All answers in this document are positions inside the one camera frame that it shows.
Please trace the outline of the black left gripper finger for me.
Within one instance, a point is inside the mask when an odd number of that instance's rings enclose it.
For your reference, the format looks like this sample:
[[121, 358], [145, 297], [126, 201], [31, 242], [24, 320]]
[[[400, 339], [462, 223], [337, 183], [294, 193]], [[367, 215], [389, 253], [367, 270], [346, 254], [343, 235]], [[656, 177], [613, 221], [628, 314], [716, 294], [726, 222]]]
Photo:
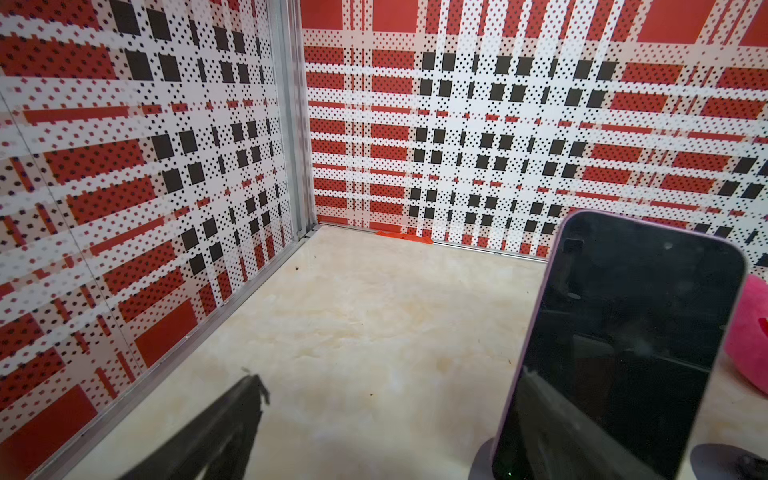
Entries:
[[124, 479], [242, 479], [270, 393], [246, 375]]

